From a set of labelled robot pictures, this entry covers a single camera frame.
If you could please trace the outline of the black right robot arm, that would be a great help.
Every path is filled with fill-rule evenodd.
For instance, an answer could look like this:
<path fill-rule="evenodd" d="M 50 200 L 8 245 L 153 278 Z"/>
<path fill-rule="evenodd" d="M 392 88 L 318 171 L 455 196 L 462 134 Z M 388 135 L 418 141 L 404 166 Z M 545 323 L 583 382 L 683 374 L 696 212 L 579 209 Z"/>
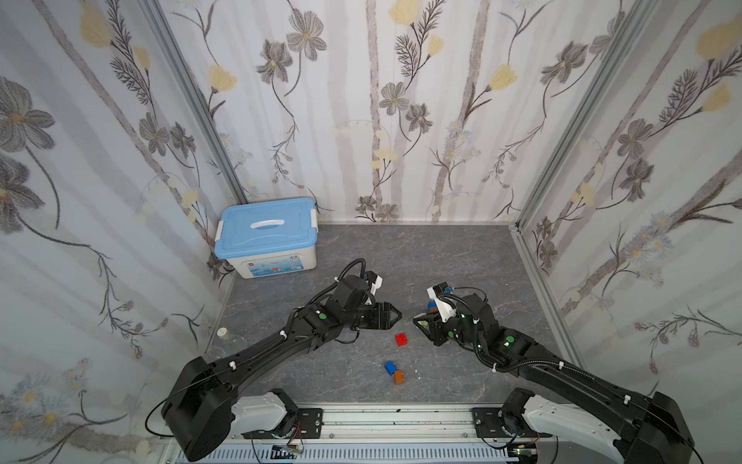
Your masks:
<path fill-rule="evenodd" d="M 414 324 L 436 346 L 454 341 L 490 371 L 522 378 L 563 398 L 557 404 L 528 389 L 514 390 L 500 406 L 509 434 L 564 438 L 618 463 L 689 463 L 697 457 L 682 412 L 666 394 L 624 389 L 502 326 L 475 288 L 458 296 L 441 283 L 427 294 L 437 310 L 415 317 Z"/>

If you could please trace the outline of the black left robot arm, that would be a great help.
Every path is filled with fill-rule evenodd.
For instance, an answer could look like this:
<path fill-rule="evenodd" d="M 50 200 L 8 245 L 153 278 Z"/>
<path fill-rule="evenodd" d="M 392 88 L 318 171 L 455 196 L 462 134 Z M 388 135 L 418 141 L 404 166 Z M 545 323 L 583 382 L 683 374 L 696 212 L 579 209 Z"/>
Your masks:
<path fill-rule="evenodd" d="M 382 277 L 357 258 L 331 285 L 293 309 L 276 333 L 214 362 L 202 357 L 189 361 L 157 407 L 168 437 L 187 460 L 197 462 L 233 434 L 290 434 L 299 421 L 299 408 L 284 390 L 260 396 L 244 396 L 243 391 L 281 363 L 338 339 L 345 329 L 355 334 L 392 329 L 402 313 L 377 299 L 382 284 Z"/>

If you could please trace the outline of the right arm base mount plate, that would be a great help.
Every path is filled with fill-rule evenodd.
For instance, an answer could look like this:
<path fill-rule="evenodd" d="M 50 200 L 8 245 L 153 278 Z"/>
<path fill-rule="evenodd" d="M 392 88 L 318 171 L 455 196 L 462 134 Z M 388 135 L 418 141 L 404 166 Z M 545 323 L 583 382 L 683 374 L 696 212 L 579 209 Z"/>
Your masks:
<path fill-rule="evenodd" d="M 513 436 L 523 439 L 536 439 L 536 432 L 527 429 L 523 432 L 512 432 L 506 428 L 500 415 L 500 407 L 473 407 L 471 420 L 477 438 L 509 440 Z"/>

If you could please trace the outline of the red lego brick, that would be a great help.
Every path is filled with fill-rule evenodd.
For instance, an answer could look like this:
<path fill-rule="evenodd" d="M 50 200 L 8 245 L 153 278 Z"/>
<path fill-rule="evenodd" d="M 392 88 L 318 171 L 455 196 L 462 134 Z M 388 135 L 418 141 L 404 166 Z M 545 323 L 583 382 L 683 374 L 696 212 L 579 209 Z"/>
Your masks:
<path fill-rule="evenodd" d="M 395 342 L 398 346 L 404 346 L 409 342 L 409 340 L 404 333 L 401 333 L 395 336 Z"/>

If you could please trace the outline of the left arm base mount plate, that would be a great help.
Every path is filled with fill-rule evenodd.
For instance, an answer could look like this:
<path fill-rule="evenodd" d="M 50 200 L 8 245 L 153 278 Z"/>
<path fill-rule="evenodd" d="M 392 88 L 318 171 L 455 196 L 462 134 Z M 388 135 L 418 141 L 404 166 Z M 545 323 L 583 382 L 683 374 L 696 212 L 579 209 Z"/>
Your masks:
<path fill-rule="evenodd" d="M 324 413 L 325 410 L 322 408 L 300 408 L 290 411 L 278 426 L 270 431 L 270 435 L 276 439 L 320 439 Z"/>

